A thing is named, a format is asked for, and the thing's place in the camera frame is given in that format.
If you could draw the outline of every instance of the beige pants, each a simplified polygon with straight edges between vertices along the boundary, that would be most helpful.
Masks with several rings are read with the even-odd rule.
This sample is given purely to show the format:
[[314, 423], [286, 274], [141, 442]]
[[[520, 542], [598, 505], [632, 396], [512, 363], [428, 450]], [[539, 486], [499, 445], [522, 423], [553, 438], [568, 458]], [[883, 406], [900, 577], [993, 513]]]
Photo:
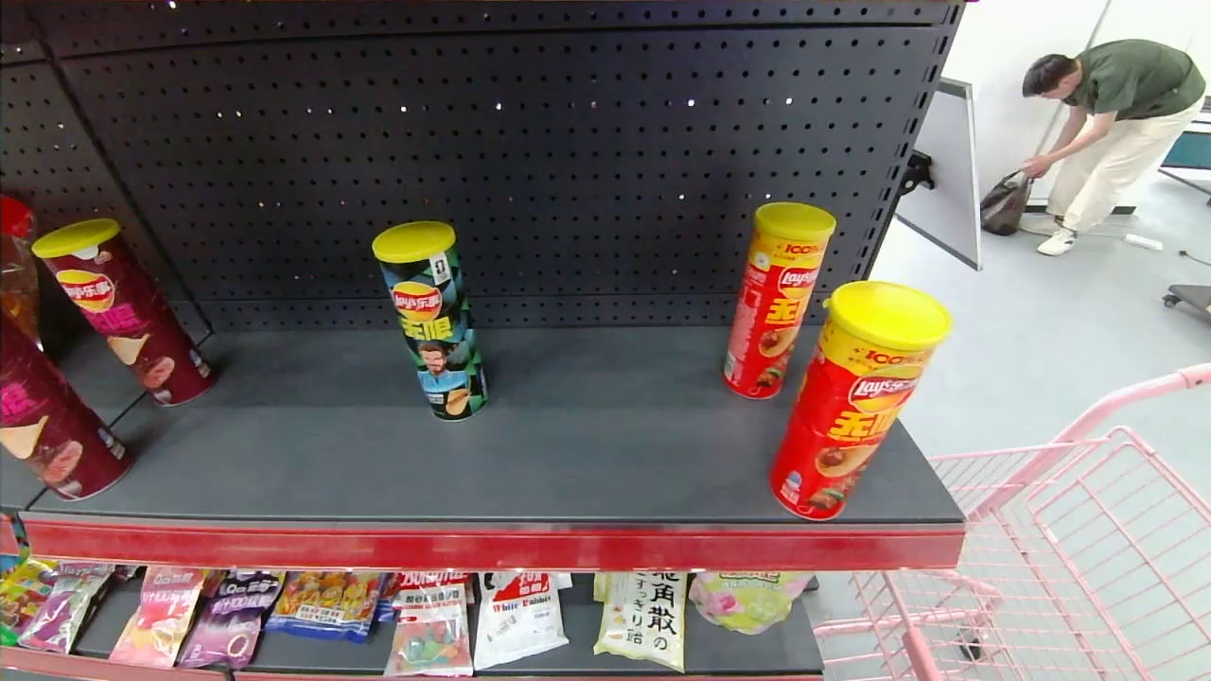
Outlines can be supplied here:
[[1051, 189], [1048, 212], [1063, 225], [1087, 231], [1106, 219], [1123, 193], [1169, 153], [1203, 109], [1203, 98], [1170, 116], [1117, 121], [1096, 143], [1064, 159]]

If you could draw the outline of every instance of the whiteboard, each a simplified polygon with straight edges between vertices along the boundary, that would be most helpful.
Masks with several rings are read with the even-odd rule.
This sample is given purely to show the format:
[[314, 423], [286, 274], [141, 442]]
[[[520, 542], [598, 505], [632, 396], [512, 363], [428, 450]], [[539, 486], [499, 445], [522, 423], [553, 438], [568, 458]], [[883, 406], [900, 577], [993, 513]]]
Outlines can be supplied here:
[[934, 160], [934, 189], [900, 198], [896, 217], [936, 246], [980, 269], [980, 194], [971, 86], [943, 78], [925, 111], [914, 149]]

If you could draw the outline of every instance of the shopping cart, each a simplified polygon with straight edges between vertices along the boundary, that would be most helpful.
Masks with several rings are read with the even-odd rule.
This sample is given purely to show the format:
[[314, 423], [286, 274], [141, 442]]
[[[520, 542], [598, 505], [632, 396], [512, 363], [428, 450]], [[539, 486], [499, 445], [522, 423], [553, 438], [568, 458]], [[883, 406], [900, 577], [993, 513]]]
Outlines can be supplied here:
[[[1211, 680], [1211, 508], [1130, 428], [1087, 437], [1204, 384], [1211, 364], [1112, 393], [1043, 447], [931, 459], [966, 514], [959, 566], [855, 573], [862, 617], [815, 629], [828, 677]], [[855, 637], [872, 652], [827, 659]]]

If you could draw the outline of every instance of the red shelf edge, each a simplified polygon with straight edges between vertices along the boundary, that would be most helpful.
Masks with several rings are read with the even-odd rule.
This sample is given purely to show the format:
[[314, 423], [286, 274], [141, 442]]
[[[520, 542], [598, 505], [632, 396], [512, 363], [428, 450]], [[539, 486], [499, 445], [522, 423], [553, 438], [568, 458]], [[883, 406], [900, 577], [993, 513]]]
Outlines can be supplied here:
[[99, 681], [223, 681], [220, 671], [203, 669], [157, 669], [133, 666], [108, 659], [61, 656], [24, 648], [0, 648], [0, 669], [19, 669], [47, 676], [97, 679]]
[[21, 554], [21, 544], [17, 543], [17, 531], [12, 525], [12, 517], [0, 513], [0, 555], [16, 556]]
[[963, 523], [643, 525], [200, 523], [23, 514], [35, 555], [288, 570], [953, 568]]

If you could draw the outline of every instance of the purple snack bag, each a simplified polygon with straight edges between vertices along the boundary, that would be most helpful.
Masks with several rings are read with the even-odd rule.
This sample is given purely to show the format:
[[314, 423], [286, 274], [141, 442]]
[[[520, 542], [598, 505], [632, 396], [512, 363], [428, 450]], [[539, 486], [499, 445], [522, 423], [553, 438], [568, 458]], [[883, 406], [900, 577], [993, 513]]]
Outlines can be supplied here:
[[190, 631], [180, 666], [216, 663], [231, 669], [247, 666], [260, 635], [260, 616], [274, 607], [285, 576], [282, 571], [229, 572]]
[[75, 643], [92, 608], [93, 599], [105, 588], [113, 565], [59, 563], [58, 579], [46, 602], [29, 620], [17, 643], [36, 651], [67, 654]]

